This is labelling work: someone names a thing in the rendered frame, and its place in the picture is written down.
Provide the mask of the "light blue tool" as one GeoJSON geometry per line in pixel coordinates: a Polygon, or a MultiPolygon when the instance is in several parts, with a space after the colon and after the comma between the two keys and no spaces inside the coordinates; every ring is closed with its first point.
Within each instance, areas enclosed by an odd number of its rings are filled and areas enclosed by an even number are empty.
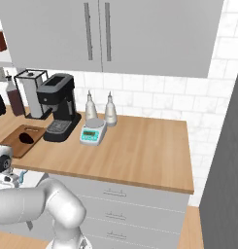
{"type": "Polygon", "coordinates": [[[20,184],[23,183],[24,175],[27,173],[28,170],[22,170],[19,174],[18,181],[20,184]]]}

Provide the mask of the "grey fridge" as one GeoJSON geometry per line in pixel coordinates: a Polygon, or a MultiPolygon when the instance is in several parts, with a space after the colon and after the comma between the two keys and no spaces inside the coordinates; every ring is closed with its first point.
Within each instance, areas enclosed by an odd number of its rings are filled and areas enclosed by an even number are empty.
{"type": "Polygon", "coordinates": [[[199,210],[204,249],[238,249],[238,75],[199,210]]]}

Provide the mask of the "white wall shelf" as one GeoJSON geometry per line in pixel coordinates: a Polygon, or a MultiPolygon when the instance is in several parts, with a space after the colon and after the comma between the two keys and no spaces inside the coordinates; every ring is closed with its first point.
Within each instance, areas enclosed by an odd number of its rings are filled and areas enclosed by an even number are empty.
{"type": "Polygon", "coordinates": [[[5,51],[0,52],[0,66],[12,66],[12,59],[8,47],[5,51]]]}

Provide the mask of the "grey cupboard door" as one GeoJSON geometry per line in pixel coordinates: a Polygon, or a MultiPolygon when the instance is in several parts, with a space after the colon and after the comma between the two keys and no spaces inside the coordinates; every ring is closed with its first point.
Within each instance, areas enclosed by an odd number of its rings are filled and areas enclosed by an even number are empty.
{"type": "Polygon", "coordinates": [[[100,72],[98,4],[98,0],[0,0],[0,19],[13,66],[100,72]],[[93,60],[87,54],[85,2],[93,60]]]}
{"type": "Polygon", "coordinates": [[[205,78],[223,0],[99,0],[103,70],[205,78]],[[112,61],[107,61],[105,3],[112,61]]]}

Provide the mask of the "dark avocado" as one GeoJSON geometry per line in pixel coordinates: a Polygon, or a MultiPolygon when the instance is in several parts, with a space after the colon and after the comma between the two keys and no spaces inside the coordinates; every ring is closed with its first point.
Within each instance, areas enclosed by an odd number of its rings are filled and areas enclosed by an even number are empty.
{"type": "Polygon", "coordinates": [[[21,143],[24,143],[24,144],[33,144],[34,143],[33,138],[26,132],[23,132],[19,135],[19,140],[21,143]]]}

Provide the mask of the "wooden cutting board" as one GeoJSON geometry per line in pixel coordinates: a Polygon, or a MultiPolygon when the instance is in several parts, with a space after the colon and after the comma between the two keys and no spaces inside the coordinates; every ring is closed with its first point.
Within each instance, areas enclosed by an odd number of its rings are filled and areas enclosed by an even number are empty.
{"type": "Polygon", "coordinates": [[[46,129],[44,127],[22,124],[1,141],[1,144],[12,147],[13,158],[21,159],[42,138],[45,131],[46,129]],[[33,138],[33,144],[24,144],[20,142],[19,135],[23,132],[28,133],[33,138]]]}

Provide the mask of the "white and teal kitchen scale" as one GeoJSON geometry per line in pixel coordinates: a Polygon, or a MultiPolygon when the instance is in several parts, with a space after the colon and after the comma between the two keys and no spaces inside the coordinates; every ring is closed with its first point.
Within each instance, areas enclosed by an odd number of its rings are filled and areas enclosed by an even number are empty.
{"type": "Polygon", "coordinates": [[[98,118],[92,118],[85,122],[80,134],[80,143],[88,146],[98,146],[107,131],[107,123],[98,118]]]}

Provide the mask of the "grey oil bottle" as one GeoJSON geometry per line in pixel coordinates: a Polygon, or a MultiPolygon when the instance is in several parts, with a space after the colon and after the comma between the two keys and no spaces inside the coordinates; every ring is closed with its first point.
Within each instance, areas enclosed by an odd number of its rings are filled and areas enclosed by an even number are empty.
{"type": "Polygon", "coordinates": [[[97,111],[96,111],[95,104],[92,100],[91,93],[89,92],[87,94],[87,102],[85,104],[85,119],[90,120],[93,118],[97,118],[97,111]]]}
{"type": "Polygon", "coordinates": [[[115,126],[117,124],[117,111],[116,106],[113,102],[113,97],[111,94],[108,95],[108,102],[105,109],[105,121],[108,126],[115,126]]]}

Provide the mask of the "grey drawer front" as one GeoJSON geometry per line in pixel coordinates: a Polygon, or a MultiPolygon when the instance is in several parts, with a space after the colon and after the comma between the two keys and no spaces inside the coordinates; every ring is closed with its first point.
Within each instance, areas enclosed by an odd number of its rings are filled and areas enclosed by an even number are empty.
{"type": "Polygon", "coordinates": [[[81,225],[93,249],[177,249],[179,234],[129,226],[100,219],[86,218],[81,225]],[[107,232],[127,236],[126,240],[107,236],[107,232]]]}
{"type": "Polygon", "coordinates": [[[180,233],[185,219],[185,213],[182,211],[171,211],[91,196],[79,196],[79,199],[87,210],[88,218],[118,222],[139,228],[180,233]],[[111,211],[114,214],[122,213],[126,217],[126,221],[107,218],[105,213],[111,211]]]}
{"type": "Polygon", "coordinates": [[[147,189],[57,174],[51,174],[51,178],[62,182],[76,195],[99,197],[102,199],[157,207],[171,211],[185,212],[189,200],[189,195],[187,194],[179,194],[162,190],[147,189]],[[123,191],[127,194],[127,197],[104,195],[103,192],[105,190],[111,190],[114,192],[123,191]]]}

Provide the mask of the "dark brown bottle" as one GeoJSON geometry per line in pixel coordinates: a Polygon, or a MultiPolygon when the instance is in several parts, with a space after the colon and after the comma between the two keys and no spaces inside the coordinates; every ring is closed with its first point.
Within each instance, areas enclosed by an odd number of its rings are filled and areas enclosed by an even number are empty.
{"type": "Polygon", "coordinates": [[[24,114],[24,108],[23,108],[23,104],[21,102],[17,87],[14,84],[11,75],[7,75],[6,80],[8,83],[7,88],[6,88],[6,93],[8,95],[13,113],[15,116],[21,116],[24,114]]]}

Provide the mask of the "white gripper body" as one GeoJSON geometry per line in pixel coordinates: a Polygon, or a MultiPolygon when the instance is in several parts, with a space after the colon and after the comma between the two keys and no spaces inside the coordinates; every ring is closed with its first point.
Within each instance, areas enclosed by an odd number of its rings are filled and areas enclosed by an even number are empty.
{"type": "Polygon", "coordinates": [[[0,190],[9,188],[18,188],[18,176],[14,173],[0,173],[0,190]]]}

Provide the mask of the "open white drawer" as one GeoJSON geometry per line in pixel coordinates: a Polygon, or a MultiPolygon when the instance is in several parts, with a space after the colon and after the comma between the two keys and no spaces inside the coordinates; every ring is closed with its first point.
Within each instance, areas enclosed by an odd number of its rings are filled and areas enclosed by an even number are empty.
{"type": "Polygon", "coordinates": [[[45,178],[48,178],[48,174],[45,172],[25,170],[23,182],[19,186],[21,188],[35,188],[45,178]]]}

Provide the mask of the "black coffee machine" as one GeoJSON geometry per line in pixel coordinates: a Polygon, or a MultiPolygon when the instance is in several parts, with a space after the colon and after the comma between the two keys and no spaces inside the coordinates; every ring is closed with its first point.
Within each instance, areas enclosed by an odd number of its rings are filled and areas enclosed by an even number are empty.
{"type": "Polygon", "coordinates": [[[37,89],[39,103],[51,109],[52,123],[44,133],[49,142],[65,141],[82,118],[77,112],[74,98],[74,77],[70,74],[53,74],[37,89]]]}

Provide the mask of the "white roll in black frame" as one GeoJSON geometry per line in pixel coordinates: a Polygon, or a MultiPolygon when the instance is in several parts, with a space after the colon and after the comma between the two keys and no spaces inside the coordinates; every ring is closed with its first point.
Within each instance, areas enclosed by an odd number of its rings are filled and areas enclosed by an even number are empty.
{"type": "Polygon", "coordinates": [[[24,113],[26,119],[45,120],[51,114],[50,108],[40,104],[37,96],[43,77],[49,78],[47,70],[25,69],[15,75],[15,81],[20,80],[23,85],[28,102],[29,113],[24,113]]]}

